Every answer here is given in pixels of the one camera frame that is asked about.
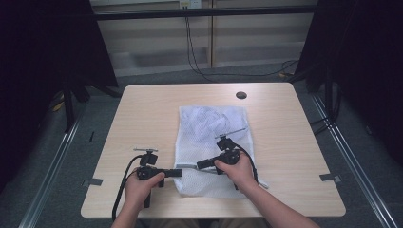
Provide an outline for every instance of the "dark background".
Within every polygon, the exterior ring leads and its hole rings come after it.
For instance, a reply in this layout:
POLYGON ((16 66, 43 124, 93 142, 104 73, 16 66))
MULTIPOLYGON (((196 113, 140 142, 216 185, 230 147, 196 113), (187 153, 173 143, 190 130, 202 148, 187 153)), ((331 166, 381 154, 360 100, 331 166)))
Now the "dark background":
POLYGON ((40 122, 63 82, 84 77, 116 86, 95 21, 46 17, 92 13, 89 1, 2 1, 0 189, 13 178, 35 142, 40 122))
POLYGON ((330 71, 342 94, 362 115, 389 154, 403 164, 403 3, 319 1, 343 11, 317 13, 297 72, 312 65, 306 82, 316 91, 330 71))

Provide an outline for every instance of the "crumpled fabric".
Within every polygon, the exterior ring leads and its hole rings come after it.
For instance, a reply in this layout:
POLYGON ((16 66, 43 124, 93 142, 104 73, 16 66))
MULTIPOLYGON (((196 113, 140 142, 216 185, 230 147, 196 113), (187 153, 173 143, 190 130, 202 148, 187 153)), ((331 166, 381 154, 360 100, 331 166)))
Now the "crumpled fabric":
MULTIPOLYGON (((175 168, 194 165, 201 160, 218 156, 219 135, 230 132, 234 143, 242 146, 254 159, 252 136, 247 121, 246 109, 239 106, 181 106, 180 127, 175 149, 175 168)), ((235 189, 234 183, 224 175, 205 173, 184 168, 181 178, 174 179, 184 197, 244 198, 235 189)))

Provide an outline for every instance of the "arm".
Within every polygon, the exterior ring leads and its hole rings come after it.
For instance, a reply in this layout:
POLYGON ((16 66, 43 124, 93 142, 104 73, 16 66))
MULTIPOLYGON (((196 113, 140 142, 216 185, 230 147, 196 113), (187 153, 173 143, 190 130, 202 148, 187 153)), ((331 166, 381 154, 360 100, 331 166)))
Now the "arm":
POLYGON ((164 177, 165 173, 159 173, 149 180, 139 180, 136 175, 130 175, 125 185, 125 203, 119 216, 113 222, 112 228, 134 227, 151 188, 162 181, 164 177))
POLYGON ((273 227, 318 227, 313 221, 260 188, 253 178, 252 166, 245 154, 240 154, 240 160, 235 165, 221 161, 215 161, 215 165, 228 175, 273 227))

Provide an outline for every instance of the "wall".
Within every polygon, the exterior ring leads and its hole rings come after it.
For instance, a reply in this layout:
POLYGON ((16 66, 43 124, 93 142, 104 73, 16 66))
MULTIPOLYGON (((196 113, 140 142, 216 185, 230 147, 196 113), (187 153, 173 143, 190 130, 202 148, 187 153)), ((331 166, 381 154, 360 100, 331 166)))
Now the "wall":
MULTIPOLYGON (((95 12, 172 10, 179 1, 91 1, 95 12)), ((203 0, 203 8, 315 5, 314 0, 203 0)), ((282 63, 299 59, 312 13, 189 18, 199 68, 282 63)), ((100 21, 115 75, 190 69, 184 18, 100 21)))

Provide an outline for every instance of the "tape strip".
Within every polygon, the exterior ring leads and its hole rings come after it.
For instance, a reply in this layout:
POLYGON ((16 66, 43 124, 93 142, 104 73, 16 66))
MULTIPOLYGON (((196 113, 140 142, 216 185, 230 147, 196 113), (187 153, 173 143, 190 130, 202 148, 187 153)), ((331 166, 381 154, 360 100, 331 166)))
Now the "tape strip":
POLYGON ((84 180, 81 185, 83 185, 84 187, 89 187, 90 185, 101 186, 101 184, 102 184, 103 181, 104 181, 104 180, 102 180, 102 179, 84 180))
POLYGON ((322 174, 319 176, 322 181, 335 181, 335 183, 343 181, 343 179, 339 175, 333 176, 332 174, 322 174))

